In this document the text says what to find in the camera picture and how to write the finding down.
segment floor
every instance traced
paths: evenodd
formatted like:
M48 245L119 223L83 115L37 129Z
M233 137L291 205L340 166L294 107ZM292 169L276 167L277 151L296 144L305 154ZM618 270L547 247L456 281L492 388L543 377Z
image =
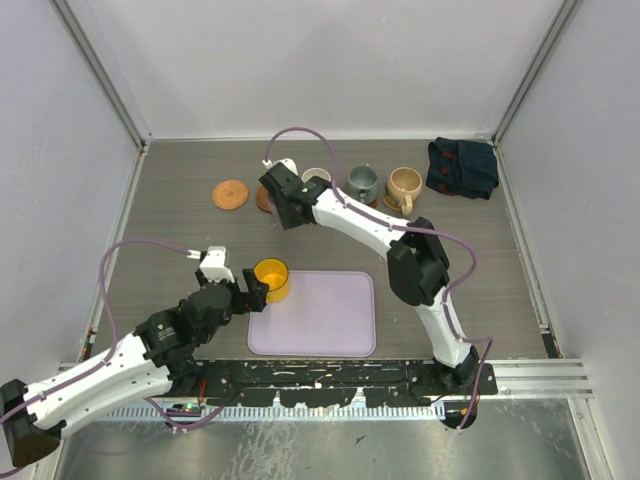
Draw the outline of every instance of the floor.
M422 174L428 167L427 141L339 141L342 161L339 183L346 172L369 164L384 182L398 166ZM410 307L388 286L386 263L374 252L339 232L318 226L283 231L277 220L260 211L253 199L266 142L154 142L145 160L124 238L163 239L191 249L224 245L229 267L240 275L265 257L283 259L292 270L353 270L374 280L377 348L374 358L430 358L431 345ZM316 141L281 141L273 159L293 158L299 171L330 168L327 152ZM222 180L238 179L251 191L249 201L235 211L222 211L211 200ZM382 205L378 209L396 213ZM505 210L503 192L489 201L440 195L424 189L415 216L431 220L437 229L461 236L479 252L477 273L453 295L467 335L493 335L491 358L545 358L545 350L531 305L527 284ZM450 275L469 266L464 249L444 243L451 260ZM174 306L197 288L197 264L150 246L127 246L119 253L111 282L120 334L158 310ZM199 358L253 358L247 347L248 316L236 316L201 346ZM102 319L94 352L110 344L110 330Z
M188 435L157 420L94 422L65 442L55 480L590 478L565 400L484 400L462 435L437 420L242 417Z

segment gray mug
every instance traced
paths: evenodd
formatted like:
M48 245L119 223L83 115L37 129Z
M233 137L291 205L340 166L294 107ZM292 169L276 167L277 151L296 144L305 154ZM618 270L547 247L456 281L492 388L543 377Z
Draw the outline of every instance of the gray mug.
M351 198L369 205L378 198L378 175L369 165L359 165L349 173L345 193Z

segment yellow cup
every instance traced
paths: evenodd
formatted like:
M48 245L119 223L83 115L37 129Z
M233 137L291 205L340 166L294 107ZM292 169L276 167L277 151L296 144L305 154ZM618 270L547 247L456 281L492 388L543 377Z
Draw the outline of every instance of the yellow cup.
M267 303L277 303L287 298L291 282L289 269L282 260L265 258L253 267L253 273L259 281L269 285Z

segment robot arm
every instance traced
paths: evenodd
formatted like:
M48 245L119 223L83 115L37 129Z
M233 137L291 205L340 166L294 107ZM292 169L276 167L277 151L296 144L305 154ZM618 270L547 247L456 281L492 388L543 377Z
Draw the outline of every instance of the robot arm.
M417 226L433 229L424 218L409 223L369 208L345 194L344 203L331 184L313 177L306 183L285 163L264 162L267 173L260 182L271 195L283 228L318 224L339 230L367 245L387 260L389 284L400 300L411 305L433 344L436 364L441 366L441 379L448 388L459 389L470 383L478 364L478 353L471 344L457 339L443 308L443 294L449 282L449 260L437 237L396 230L364 217L349 204L357 205L368 216L391 226ZM448 310L452 323L460 331L451 299Z
M42 397L3 424L15 467L44 458L61 440L115 408L167 392L190 391L199 376L194 350L209 342L232 314L264 309L269 287L256 279L253 270L243 270L248 291L241 292L226 266L224 247L211 247L200 258L196 277L201 288L178 306L154 313L138 325L117 343L108 362L105 351L47 380L26 385L16 379L0 387L3 415ZM103 365L94 373L46 395L99 364Z

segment towel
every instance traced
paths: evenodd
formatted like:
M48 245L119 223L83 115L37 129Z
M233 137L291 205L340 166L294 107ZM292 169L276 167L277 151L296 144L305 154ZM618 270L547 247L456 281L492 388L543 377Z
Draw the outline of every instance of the towel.
M493 147L468 140L436 138L429 144L427 187L445 195L489 200L498 186Z

